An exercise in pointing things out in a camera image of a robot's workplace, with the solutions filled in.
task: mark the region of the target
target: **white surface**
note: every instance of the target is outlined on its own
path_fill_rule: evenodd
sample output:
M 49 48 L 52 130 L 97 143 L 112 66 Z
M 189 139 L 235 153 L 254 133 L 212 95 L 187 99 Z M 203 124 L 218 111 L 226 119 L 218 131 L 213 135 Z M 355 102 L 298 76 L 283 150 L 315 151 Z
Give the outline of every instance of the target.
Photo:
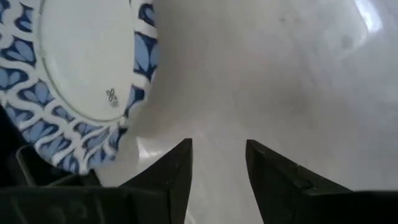
M 262 223 L 246 139 L 353 190 L 398 189 L 396 1 L 166 0 L 155 11 L 160 67 L 131 142 L 98 171 L 104 185 L 190 137 L 187 223 Z
M 132 18 L 127 0 L 44 4 L 40 36 L 49 75 L 60 95 L 87 118 L 104 121 L 124 113 L 134 66 Z M 118 106 L 109 101 L 111 89 Z

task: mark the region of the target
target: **plate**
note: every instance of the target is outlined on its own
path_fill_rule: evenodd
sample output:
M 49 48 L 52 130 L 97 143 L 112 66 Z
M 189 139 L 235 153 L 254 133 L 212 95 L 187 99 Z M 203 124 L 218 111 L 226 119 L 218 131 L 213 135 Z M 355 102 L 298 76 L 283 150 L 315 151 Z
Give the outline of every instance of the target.
M 0 100 L 53 166 L 112 161 L 157 68 L 151 2 L 0 0 Z

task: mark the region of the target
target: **white countertop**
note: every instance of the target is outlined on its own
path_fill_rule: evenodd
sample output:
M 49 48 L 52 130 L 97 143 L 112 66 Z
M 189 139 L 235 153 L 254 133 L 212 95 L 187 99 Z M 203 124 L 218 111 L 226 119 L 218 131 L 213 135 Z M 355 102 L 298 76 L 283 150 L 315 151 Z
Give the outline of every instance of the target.
M 398 189 L 398 2 L 154 6 L 160 66 L 105 186 L 193 138 L 186 223 L 262 223 L 246 139 L 353 190 Z

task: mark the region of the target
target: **white ceramic dish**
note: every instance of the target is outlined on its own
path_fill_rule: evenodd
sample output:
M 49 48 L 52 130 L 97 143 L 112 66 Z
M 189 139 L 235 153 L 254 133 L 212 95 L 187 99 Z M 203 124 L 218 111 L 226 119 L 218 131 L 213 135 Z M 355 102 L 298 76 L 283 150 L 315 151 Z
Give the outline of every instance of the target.
M 157 68 L 154 11 L 127 0 L 0 0 L 0 99 L 47 162 L 113 160 Z

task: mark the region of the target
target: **blue and white plate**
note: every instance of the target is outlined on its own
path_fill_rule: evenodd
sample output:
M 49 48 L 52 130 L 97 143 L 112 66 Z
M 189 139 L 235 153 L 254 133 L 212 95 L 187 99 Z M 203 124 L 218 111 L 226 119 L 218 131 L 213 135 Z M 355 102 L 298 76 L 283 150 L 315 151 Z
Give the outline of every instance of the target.
M 157 68 L 151 2 L 0 0 L 0 100 L 47 162 L 112 161 Z

